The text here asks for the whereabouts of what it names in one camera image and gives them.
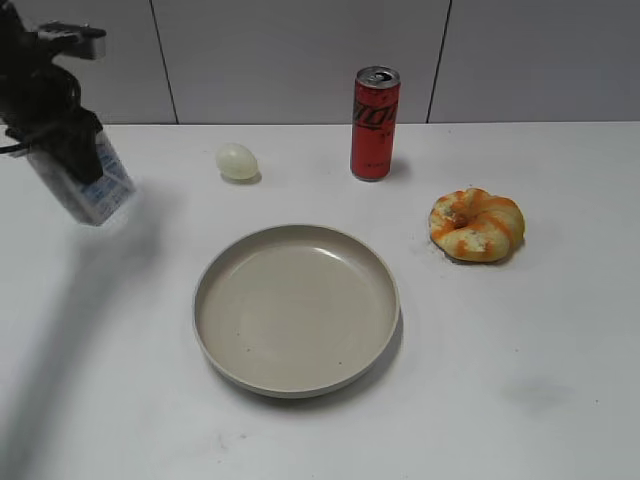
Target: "red soda can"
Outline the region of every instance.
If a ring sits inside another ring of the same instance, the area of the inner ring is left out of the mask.
[[[351,130],[351,172],[376,181],[391,169],[400,74],[388,67],[367,67],[356,75]]]

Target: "table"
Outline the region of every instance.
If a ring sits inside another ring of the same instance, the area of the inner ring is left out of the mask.
[[[349,126],[107,132],[144,192],[130,228],[77,225],[0,163],[1,478],[638,478],[640,124],[402,125],[376,184],[349,172]],[[260,183],[219,177],[229,141]],[[525,214],[504,265],[428,240],[432,203],[471,185]],[[287,223],[372,246],[403,316],[367,376],[298,402],[231,387],[191,324],[205,266]]]

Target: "orange glazed donut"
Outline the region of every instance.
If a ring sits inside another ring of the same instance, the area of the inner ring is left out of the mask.
[[[524,217],[509,198],[479,188],[438,199],[429,215],[431,238],[448,255],[469,262],[494,262],[524,238]]]

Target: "egg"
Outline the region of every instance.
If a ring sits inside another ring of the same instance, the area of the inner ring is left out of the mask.
[[[216,153],[216,165],[231,180],[249,180],[258,174],[258,161],[253,153],[238,143],[227,143]]]

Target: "ceramic plate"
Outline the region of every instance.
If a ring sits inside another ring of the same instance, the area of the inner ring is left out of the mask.
[[[206,270],[196,335],[222,375],[256,393],[303,398],[369,369],[398,323],[391,272],[336,230],[287,225],[249,235]]]

